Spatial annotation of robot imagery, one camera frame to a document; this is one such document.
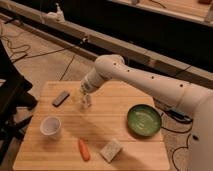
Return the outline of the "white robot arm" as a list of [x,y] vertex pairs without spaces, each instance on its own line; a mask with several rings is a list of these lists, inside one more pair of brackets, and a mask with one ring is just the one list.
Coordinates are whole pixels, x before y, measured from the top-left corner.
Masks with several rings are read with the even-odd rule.
[[90,105],[88,95],[117,79],[154,97],[161,104],[194,118],[188,171],[213,171],[213,89],[127,66],[122,56],[101,55],[81,80],[74,99]]

